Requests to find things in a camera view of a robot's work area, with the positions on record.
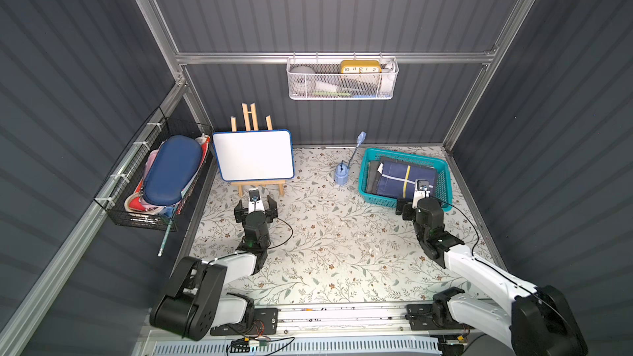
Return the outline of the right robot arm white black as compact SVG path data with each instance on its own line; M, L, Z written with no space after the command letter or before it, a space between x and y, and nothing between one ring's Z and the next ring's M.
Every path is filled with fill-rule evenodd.
M444 225L443 202L435 197L397 201L425 255L465 278L491 298L487 303L449 288L433 297L438 327L466 325L505 344L517 355L586 355L588 346L564 294L538 287L476 255Z

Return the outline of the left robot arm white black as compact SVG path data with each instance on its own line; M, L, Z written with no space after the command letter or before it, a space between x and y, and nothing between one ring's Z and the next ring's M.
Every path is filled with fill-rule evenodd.
M182 258L150 312L151 326L193 341L215 328L237 334L254 329L254 300L230 293L227 286L263 268L271 248L270 224L278 218L277 202L271 197L263 202L252 190L248 206L239 201L234 216L244 231L237 250L209 261Z

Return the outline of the navy blue pillowcase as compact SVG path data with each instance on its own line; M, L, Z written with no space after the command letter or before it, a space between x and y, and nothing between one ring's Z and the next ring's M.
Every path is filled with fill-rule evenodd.
M435 195L438 172L431 166L420 166L404 161L397 162L392 170L393 178L398 182L397 197L392 199L413 199L415 182L417 180L428 181L433 186L432 195Z

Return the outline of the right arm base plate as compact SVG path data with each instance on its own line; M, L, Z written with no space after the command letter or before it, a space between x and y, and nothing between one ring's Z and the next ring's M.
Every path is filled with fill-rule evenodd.
M405 319L412 331L457 330L469 332L472 327L455 321L440 321L434 315L431 303L414 303L406 305Z

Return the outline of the dark grey checked pillowcase front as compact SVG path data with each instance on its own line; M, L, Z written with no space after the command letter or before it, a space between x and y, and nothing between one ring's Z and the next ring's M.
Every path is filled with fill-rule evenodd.
M397 162L382 158L380 161L369 162L367 181L364 191L367 194L395 198L397 197L397 184L393 178L392 170Z

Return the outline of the teal plastic basket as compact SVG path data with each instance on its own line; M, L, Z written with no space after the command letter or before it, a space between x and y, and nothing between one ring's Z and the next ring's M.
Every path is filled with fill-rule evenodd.
M453 188L448 163L439 158L369 148L359 173L359 193L369 204L394 209L399 199L409 202L420 188L443 201L443 210L452 208Z

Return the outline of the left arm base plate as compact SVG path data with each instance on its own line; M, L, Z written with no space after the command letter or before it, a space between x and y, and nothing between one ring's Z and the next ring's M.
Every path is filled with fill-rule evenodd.
M277 333L279 312L278 308L255 308L252 319L247 318L239 324L214 327L209 334L211 336L271 336Z

